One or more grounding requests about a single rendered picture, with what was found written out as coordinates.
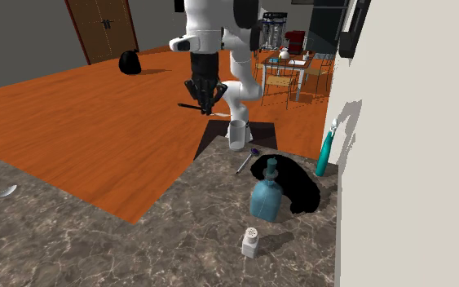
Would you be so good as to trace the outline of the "blue glass bottle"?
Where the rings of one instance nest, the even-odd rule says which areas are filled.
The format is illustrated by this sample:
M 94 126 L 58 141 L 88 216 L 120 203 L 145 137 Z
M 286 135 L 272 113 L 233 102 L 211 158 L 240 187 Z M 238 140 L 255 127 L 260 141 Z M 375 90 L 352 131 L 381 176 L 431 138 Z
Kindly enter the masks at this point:
M 276 182 L 277 163 L 275 157 L 267 159 L 267 167 L 263 170 L 264 178 L 255 184 L 250 199 L 249 212 L 268 222 L 276 220 L 283 195 L 282 187 Z

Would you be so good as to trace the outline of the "red appliance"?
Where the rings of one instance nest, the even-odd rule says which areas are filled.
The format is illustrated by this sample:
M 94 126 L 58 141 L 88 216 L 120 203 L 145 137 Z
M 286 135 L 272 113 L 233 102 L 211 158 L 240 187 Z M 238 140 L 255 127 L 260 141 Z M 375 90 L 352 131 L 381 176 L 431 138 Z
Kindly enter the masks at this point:
M 285 39 L 288 41 L 288 53 L 291 55 L 300 55 L 303 51 L 305 32 L 302 30 L 293 30 L 285 33 Z

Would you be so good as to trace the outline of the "dark robot stand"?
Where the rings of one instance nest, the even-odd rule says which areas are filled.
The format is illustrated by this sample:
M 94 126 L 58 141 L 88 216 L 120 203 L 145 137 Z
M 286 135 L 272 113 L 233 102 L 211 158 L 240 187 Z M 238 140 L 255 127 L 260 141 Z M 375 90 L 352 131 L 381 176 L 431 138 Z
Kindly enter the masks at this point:
M 228 125 L 229 121 L 209 120 L 194 158 L 197 158 L 217 136 L 225 136 Z M 252 144 L 277 149 L 276 131 L 272 122 L 252 121 L 249 127 L 253 136 Z

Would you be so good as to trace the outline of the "brown double door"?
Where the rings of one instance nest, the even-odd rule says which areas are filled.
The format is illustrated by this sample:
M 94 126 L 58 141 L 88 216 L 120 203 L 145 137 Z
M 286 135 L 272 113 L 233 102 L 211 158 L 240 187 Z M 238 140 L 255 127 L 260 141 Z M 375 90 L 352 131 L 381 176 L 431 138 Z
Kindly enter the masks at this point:
M 139 51 L 129 0 L 64 0 L 88 64 Z

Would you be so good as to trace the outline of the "dining table with chairs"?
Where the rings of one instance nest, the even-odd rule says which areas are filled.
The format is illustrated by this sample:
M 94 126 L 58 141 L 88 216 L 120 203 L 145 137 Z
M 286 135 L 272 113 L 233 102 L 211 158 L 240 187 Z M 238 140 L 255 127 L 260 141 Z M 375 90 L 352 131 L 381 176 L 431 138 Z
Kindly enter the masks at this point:
M 263 89 L 260 104 L 270 104 L 268 96 L 282 95 L 286 108 L 313 104 L 328 98 L 333 79 L 333 55 L 303 51 L 289 55 L 284 48 L 278 51 L 260 49 L 253 54 L 254 78 Z

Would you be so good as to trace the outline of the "purple headed metal spoon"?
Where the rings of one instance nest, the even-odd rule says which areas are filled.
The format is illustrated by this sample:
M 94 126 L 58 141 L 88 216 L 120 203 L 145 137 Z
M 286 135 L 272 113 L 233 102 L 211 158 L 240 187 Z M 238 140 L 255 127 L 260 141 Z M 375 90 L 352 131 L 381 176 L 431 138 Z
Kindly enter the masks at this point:
M 251 148 L 249 150 L 249 155 L 246 157 L 246 159 L 243 161 L 243 163 L 237 169 L 236 174 L 239 174 L 245 168 L 245 166 L 248 164 L 248 162 L 250 161 L 250 159 L 252 157 L 257 157 L 259 154 L 260 154 L 260 151 L 258 149 Z

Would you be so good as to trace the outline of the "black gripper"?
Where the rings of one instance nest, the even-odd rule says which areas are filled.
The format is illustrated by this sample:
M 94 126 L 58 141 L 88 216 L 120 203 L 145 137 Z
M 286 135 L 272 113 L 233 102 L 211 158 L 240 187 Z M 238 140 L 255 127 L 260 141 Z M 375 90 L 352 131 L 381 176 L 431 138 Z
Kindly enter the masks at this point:
M 212 114 L 212 107 L 220 101 L 227 90 L 227 85 L 219 81 L 218 52 L 213 54 L 190 53 L 192 79 L 184 82 L 190 96 L 197 101 L 201 114 Z M 214 90 L 207 95 L 206 109 L 204 92 L 196 86 L 196 82 L 203 82 L 214 86 Z

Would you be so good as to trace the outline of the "teal handled kitchen tool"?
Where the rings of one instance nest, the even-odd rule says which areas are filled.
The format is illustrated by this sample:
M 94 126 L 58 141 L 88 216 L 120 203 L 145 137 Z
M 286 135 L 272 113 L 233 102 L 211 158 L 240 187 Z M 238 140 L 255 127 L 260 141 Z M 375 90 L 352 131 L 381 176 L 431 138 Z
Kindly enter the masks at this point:
M 333 142 L 333 137 L 335 135 L 335 132 L 338 128 L 338 119 L 335 118 L 333 119 L 331 126 L 329 128 L 329 132 L 326 135 L 324 142 L 322 144 L 321 150 L 320 150 L 320 155 L 317 161 L 317 166 L 316 166 L 316 176 L 320 177 L 324 175 L 324 172 L 326 170 L 326 167 L 329 162 L 329 156 L 331 152 L 331 146 Z

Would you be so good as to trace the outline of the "black handled knife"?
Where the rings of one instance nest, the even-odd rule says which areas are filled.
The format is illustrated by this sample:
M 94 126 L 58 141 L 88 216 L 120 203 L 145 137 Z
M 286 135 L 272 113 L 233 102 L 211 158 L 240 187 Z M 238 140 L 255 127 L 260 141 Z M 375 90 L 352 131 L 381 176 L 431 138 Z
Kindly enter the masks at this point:
M 183 103 L 177 103 L 177 105 L 181 108 L 190 108 L 190 109 L 195 109 L 201 111 L 201 114 L 208 115 L 204 109 L 198 106 L 190 105 L 190 104 L 183 104 Z M 230 117 L 231 114 L 227 113 L 210 113 L 209 116 L 217 116 L 217 117 Z

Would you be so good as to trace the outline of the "black bag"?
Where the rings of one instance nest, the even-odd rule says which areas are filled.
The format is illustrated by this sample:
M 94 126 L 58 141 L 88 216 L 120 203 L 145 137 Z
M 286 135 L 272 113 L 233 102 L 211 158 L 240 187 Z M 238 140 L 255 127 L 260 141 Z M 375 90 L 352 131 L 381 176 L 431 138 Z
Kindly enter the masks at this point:
M 118 68 L 126 75 L 136 75 L 141 73 L 142 68 L 139 62 L 137 50 L 123 52 L 118 61 Z

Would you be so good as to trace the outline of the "white cup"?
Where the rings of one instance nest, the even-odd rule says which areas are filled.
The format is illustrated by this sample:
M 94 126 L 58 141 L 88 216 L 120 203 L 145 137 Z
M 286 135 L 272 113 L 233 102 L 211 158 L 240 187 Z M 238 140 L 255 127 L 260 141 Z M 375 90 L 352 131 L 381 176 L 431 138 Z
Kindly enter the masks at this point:
M 240 151 L 245 146 L 246 123 L 243 120 L 231 120 L 228 126 L 228 145 L 232 151 Z

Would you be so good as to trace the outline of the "white salt shaker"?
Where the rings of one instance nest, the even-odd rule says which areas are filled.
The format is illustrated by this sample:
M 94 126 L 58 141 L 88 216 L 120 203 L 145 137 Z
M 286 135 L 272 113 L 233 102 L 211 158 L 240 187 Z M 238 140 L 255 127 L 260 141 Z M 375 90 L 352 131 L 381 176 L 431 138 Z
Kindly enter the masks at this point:
M 248 227 L 241 244 L 241 253 L 248 258 L 255 258 L 258 252 L 258 231 L 254 227 Z

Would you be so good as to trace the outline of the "dark tall cabinet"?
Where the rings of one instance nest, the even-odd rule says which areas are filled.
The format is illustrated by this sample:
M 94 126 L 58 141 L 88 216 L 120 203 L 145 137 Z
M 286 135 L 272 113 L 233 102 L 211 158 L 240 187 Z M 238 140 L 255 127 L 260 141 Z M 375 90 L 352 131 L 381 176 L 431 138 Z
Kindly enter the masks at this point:
M 314 0 L 306 49 L 334 54 L 351 0 Z

